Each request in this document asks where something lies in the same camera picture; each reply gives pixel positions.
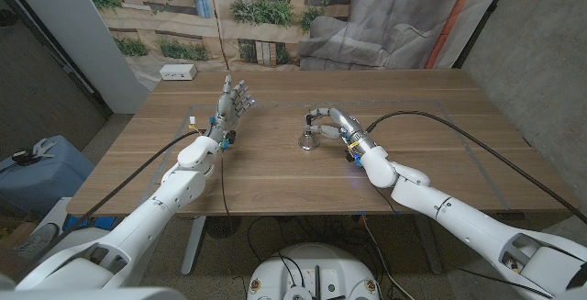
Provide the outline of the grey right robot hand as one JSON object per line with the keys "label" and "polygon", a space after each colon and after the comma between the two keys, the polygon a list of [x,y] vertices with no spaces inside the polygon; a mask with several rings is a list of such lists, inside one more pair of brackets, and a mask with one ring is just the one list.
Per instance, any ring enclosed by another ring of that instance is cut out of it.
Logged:
{"label": "grey right robot hand", "polygon": [[[312,122],[321,117],[329,117],[335,126],[313,126]],[[360,122],[344,110],[335,107],[319,107],[305,115],[305,122],[304,131],[319,133],[330,139],[341,138],[348,150],[359,155],[376,147]]]}

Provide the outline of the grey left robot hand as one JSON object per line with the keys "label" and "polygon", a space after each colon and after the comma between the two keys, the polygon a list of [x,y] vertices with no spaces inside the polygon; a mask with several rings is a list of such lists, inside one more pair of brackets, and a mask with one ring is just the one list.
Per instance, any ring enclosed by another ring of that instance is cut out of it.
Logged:
{"label": "grey left robot hand", "polygon": [[231,82],[232,78],[229,74],[224,82],[222,94],[218,98],[214,120],[205,133],[219,145],[222,145],[227,134],[237,127],[239,118],[255,104],[244,80],[235,85]]}

